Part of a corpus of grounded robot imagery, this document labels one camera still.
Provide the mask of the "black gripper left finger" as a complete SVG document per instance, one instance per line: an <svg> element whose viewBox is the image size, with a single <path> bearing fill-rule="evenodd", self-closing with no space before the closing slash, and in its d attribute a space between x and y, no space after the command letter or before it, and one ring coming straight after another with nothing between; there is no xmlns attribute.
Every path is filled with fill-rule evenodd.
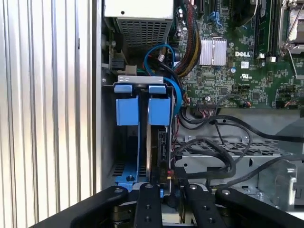
<svg viewBox="0 0 304 228"><path fill-rule="evenodd" d="M160 189L144 183L135 190L137 200L134 228L161 228L162 213ZM114 207L125 204L130 192L121 186L111 186L35 225L33 228L92 228L102 218L109 219Z"/></svg>

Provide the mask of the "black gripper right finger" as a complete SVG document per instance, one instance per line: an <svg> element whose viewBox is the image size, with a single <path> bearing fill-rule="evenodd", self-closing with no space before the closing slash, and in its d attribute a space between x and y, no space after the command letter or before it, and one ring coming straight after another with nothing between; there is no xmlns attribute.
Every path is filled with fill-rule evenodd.
<svg viewBox="0 0 304 228"><path fill-rule="evenodd" d="M198 184L184 186L199 228L302 228L304 221L232 188L213 195Z"/></svg>

